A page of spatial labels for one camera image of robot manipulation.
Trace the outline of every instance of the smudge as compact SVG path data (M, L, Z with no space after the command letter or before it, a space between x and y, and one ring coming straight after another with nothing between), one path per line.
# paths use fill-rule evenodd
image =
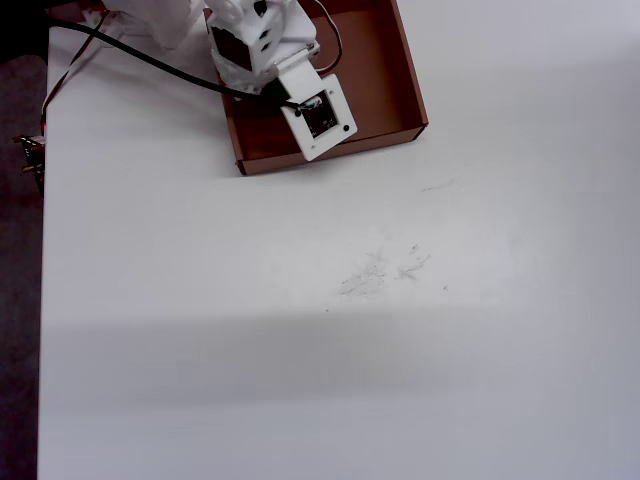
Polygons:
M342 282L338 293L345 297L368 297L384 288L387 260L380 254L367 254L369 261L351 277Z
M444 190L445 188L452 187L456 183L455 179L449 180L447 183L442 183L440 185L435 185L433 187L425 188L423 192L432 192L434 190Z
M413 282L417 282L418 281L417 273L424 268L425 264L429 260L431 260L431 255L429 255L427 258L425 258L421 262L418 262L413 267L409 267L409 268L400 267L400 268L398 268L398 276L396 277L396 280L408 279L408 280L411 280Z

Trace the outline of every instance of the cable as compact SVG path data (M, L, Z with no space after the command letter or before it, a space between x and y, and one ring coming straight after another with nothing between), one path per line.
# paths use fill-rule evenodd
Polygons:
M333 30L333 33L336 34L336 38L338 39L338 56L333 61L333 63L331 63L330 65L328 65L328 66L326 66L324 68L316 68L316 72L318 72L319 75L325 75L325 74L329 73L330 71L332 71L334 68L336 68L338 66L338 64L340 63L340 60L342 60L342 54L343 54L344 46L343 46L343 43L342 43L342 36L340 35L340 30L338 29L338 26L336 25L336 22L334 22L333 18L331 18L331 14L327 10L327 7L325 7L324 4L320 0L312 0L312 1L315 2L320 8L322 8L322 11L324 12L324 16L327 19L327 22L329 22L329 25L331 26L331 29Z
M182 80L193 83L194 85L213 90L214 92L218 92L223 95L229 95L231 97L244 98L247 100L257 100L259 102L269 103L279 107L289 107L295 110L298 109L298 104L294 102L272 99L261 95L253 95L251 93L241 92L240 90L234 90L233 88L223 87L222 85L209 82L208 80L203 80L202 78L194 77L193 75L183 72L182 70L178 70L177 68L174 68L171 65L167 65L160 60L156 60L146 53L142 53L139 50L136 50L135 48L132 48L129 45L110 37L109 35L105 35L102 32L95 31L94 29L85 25L67 22L66 20L58 20L56 18L49 18L49 25L51 27L60 27L67 28L69 30L75 30L77 32L86 33L87 35L94 35L96 38L102 40L103 42L108 43L109 45L116 47L119 50L122 50L123 52L128 53L129 55L136 57L139 60L142 60L143 62L153 65L154 67L159 68L160 70L163 70L178 78L181 78Z
M87 37L87 39L82 44L78 52L74 55L73 60L71 60L71 63L69 64L69 68L67 69L67 71L64 73L64 75L62 75L62 77L60 77L60 79L56 82L55 86L51 89L51 92L49 93L49 95L47 95L47 98L45 99L42 105L42 114L40 116L40 132L42 133L43 136L45 134L45 129L47 125L47 107L49 106L51 101L54 99L54 97L58 94L58 92L62 88L64 81L67 79L67 77L69 76L69 73L71 72L71 69L72 69L71 67L73 66L73 64L76 63L76 61L82 55L84 55L84 53L87 51L87 48L89 48L89 45L91 45L91 42L95 38L95 32L99 31L100 28L102 28L102 24L105 22L105 20L107 19L110 13L111 12L109 10L106 10L102 14L102 17L100 18L100 22L98 22L98 25L95 27L91 35Z

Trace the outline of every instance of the gray carpet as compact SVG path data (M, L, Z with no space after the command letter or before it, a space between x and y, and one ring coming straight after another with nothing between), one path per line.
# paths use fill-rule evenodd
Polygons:
M0 65L0 479L36 478L43 202L17 135L38 135L46 65Z

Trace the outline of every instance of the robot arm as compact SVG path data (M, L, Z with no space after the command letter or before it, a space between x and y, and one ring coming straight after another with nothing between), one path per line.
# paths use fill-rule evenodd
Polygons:
M357 132L340 82L311 64L320 45L316 27L297 0L205 0L211 55L231 88L260 93L279 82L303 108L283 114L307 160Z

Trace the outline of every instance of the cardboard box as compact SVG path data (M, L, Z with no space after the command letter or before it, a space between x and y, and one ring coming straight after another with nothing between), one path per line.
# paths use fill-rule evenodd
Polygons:
M322 51L317 65L327 65L337 55L335 35L313 2L301 2L318 28ZM344 56L332 73L340 79L358 133L318 160L418 138L429 121L396 0L323 3L344 42ZM226 96L224 106L243 175L307 163L278 108Z

